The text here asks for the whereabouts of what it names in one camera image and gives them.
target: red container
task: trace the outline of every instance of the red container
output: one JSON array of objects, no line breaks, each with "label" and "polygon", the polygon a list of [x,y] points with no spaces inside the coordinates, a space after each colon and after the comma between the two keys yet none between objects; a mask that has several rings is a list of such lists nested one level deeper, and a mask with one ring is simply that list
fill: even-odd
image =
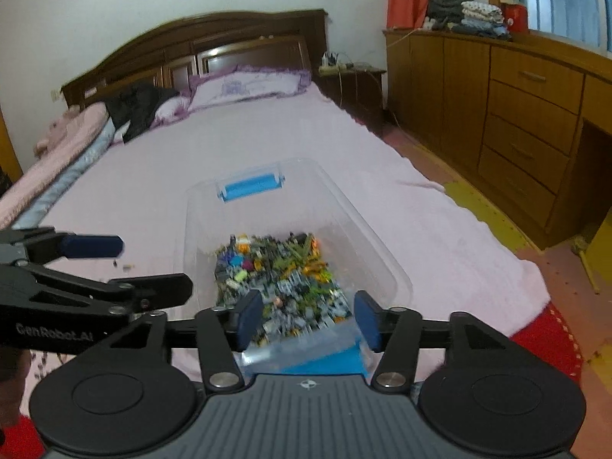
[{"label": "red container", "polygon": [[529,32],[527,7],[512,0],[502,0],[501,10],[508,30],[513,33]]}]

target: nightstand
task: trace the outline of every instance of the nightstand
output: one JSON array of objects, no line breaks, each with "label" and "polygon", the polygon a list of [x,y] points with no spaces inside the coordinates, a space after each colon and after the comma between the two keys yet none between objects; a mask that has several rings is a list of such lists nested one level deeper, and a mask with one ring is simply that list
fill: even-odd
[{"label": "nightstand", "polygon": [[383,84],[385,70],[347,69],[338,72],[314,72],[313,81],[325,96],[355,119],[380,134],[384,125]]}]

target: human hand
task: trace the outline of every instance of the human hand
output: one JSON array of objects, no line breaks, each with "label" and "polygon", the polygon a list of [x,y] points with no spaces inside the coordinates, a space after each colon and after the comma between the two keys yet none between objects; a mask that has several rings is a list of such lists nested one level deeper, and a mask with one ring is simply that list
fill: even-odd
[{"label": "human hand", "polygon": [[0,347],[0,428],[19,422],[19,407],[31,362],[28,350]]}]

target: wooden headboard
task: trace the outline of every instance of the wooden headboard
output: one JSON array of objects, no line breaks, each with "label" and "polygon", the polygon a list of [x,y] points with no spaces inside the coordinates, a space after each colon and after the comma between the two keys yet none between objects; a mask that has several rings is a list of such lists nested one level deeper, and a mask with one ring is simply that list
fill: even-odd
[{"label": "wooden headboard", "polygon": [[163,24],[62,87],[85,106],[137,81],[181,90],[192,74],[231,65],[306,68],[327,50],[325,10],[223,12]]}]

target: clear plastic storage box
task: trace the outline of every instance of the clear plastic storage box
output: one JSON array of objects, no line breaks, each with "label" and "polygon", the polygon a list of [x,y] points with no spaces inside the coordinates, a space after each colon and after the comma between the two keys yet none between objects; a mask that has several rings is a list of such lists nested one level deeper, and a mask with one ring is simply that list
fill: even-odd
[{"label": "clear plastic storage box", "polygon": [[[291,159],[189,190],[184,271],[194,282],[194,294],[183,317],[215,305],[215,250],[230,235],[284,240],[289,233],[314,234],[351,311],[359,290],[387,307],[400,294],[409,306],[412,284],[384,243],[316,162]],[[249,348],[239,363],[246,373],[277,373],[350,348],[359,338],[351,317],[308,335]]]}]

